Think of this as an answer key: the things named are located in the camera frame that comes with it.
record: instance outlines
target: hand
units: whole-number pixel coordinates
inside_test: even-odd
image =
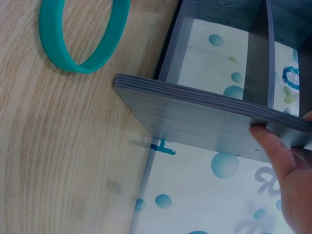
[[[312,112],[303,118],[312,121]],[[288,149],[263,126],[249,129],[271,161],[281,190],[282,212],[296,234],[312,234],[312,152]]]

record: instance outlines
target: blue bubble print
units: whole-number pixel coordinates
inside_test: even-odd
[[[277,208],[279,211],[282,210],[282,201],[281,201],[281,200],[278,200],[278,201],[276,202],[276,208]]]
[[[209,42],[214,46],[221,46],[224,43],[224,40],[221,36],[217,34],[212,34],[209,36]]]
[[[293,57],[293,60],[296,62],[296,63],[298,63],[298,52],[297,52],[297,50],[293,50],[292,51],[292,57]]]
[[[203,232],[203,231],[194,231],[194,232],[191,232],[189,234],[208,234],[207,232]]]
[[[220,179],[232,178],[237,173],[238,168],[237,156],[217,153],[211,161],[211,170]]]
[[[143,199],[136,200],[136,207],[135,207],[136,211],[144,211],[146,207],[147,207],[146,201],[144,201]]]
[[[172,200],[171,198],[166,195],[166,194],[161,194],[161,195],[158,195],[156,198],[155,198],[155,203],[156,205],[159,207],[159,208],[162,208],[162,209],[167,209],[169,207],[171,207],[172,205]]]
[[[239,72],[232,73],[231,78],[236,83],[241,83],[243,81],[243,76]]]
[[[224,96],[237,98],[241,100],[243,99],[243,94],[244,94],[244,90],[241,87],[236,86],[236,85],[227,87],[223,92]]]
[[[260,209],[260,210],[257,210],[257,211],[254,213],[253,217],[254,217],[255,219],[262,219],[262,218],[264,217],[264,215],[265,215],[265,210]]]

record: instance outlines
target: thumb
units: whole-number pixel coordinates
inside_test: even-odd
[[[307,112],[307,113],[303,116],[303,118],[304,118],[305,120],[312,121],[312,111]]]

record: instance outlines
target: blue circle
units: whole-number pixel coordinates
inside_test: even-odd
[[[209,36],[209,42],[214,46],[221,46],[224,43],[224,40],[221,36],[217,34],[212,34]]]
[[[293,57],[293,60],[296,62],[296,63],[298,63],[298,52],[297,52],[297,50],[293,50],[292,51],[292,57]]]
[[[264,215],[265,215],[265,210],[260,209],[260,210],[257,210],[257,211],[254,213],[253,217],[254,217],[255,219],[262,219],[262,218],[264,217]]]
[[[232,73],[231,78],[236,83],[241,83],[243,81],[243,76],[239,72]]]
[[[194,231],[194,232],[191,232],[189,234],[208,234],[208,233],[204,232],[204,231]]]
[[[159,207],[159,208],[162,208],[162,209],[167,209],[169,207],[171,207],[172,205],[172,200],[171,198],[166,195],[166,194],[161,194],[161,195],[158,195],[156,198],[155,198],[155,203],[156,205]]]
[[[279,83],[279,76],[276,71],[275,71],[275,83]]]
[[[237,173],[238,168],[237,156],[217,153],[211,161],[211,170],[220,179],[232,178]]]
[[[288,77],[287,73],[295,74],[295,77]],[[292,87],[293,89],[299,90],[299,68],[296,67],[286,67],[283,70],[282,75],[283,81],[288,84],[288,86]]]
[[[146,207],[147,207],[146,201],[144,201],[143,199],[136,200],[136,207],[135,207],[136,211],[144,211]]]
[[[281,200],[278,200],[278,201],[276,202],[276,208],[277,208],[279,211],[282,210],[282,201],[281,201]]]
[[[231,85],[227,87],[223,95],[231,98],[243,99],[244,90],[236,85]]]

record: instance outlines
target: plywood edge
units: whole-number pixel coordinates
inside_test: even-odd
[[[120,74],[115,78],[114,88],[166,96],[251,117],[263,123],[274,123],[303,133],[312,132],[312,122],[302,118],[262,105],[182,85]]]

